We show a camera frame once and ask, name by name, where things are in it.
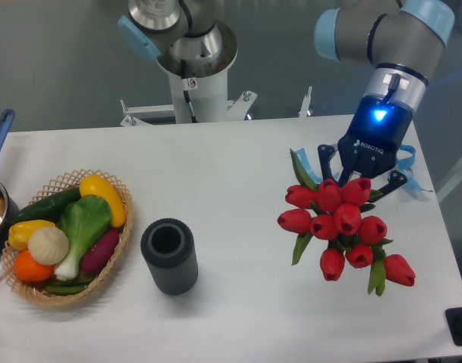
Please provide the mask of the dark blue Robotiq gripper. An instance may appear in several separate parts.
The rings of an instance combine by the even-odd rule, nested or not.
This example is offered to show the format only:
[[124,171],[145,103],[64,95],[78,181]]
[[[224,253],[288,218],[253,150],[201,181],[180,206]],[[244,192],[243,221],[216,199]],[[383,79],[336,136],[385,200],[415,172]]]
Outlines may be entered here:
[[[361,99],[345,133],[335,144],[320,144],[318,159],[322,180],[331,179],[344,186],[357,172],[365,178],[375,178],[391,170],[397,162],[397,152],[413,118],[412,110],[394,102],[383,103],[368,95]],[[340,153],[343,170],[339,178],[332,173],[330,161]],[[379,200],[405,185],[407,176],[397,170],[389,173],[387,183],[378,189]]]

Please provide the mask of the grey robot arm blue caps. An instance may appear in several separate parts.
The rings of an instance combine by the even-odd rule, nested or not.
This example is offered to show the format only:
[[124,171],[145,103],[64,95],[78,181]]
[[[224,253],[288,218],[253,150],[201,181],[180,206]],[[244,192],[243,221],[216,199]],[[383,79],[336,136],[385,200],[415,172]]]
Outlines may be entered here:
[[[241,119],[247,97],[228,100],[228,69],[237,56],[232,30],[215,15],[213,1],[130,1],[118,21],[127,45],[167,73],[178,123]],[[321,145],[323,178],[339,156],[344,185],[353,173],[388,175],[371,194],[377,201],[407,182],[397,153],[429,80],[448,44],[452,10],[440,1],[359,1],[325,11],[315,25],[320,56],[366,61],[375,68],[345,135]]]

